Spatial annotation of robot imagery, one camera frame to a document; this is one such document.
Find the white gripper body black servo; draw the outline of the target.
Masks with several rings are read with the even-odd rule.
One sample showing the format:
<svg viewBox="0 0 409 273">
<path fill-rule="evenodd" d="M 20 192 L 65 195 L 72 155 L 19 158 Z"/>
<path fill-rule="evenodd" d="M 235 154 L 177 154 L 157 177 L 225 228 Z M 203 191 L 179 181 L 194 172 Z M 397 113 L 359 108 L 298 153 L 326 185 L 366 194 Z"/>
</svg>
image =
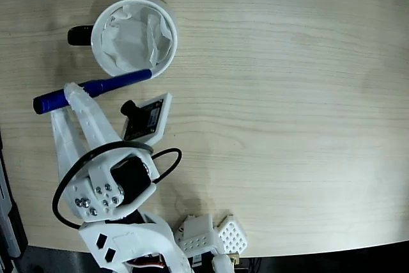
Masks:
<svg viewBox="0 0 409 273">
<path fill-rule="evenodd" d="M 116 221 L 137 210 L 158 178 L 146 144 L 103 144 L 88 152 L 65 146 L 65 203 L 87 223 Z"/>
</svg>

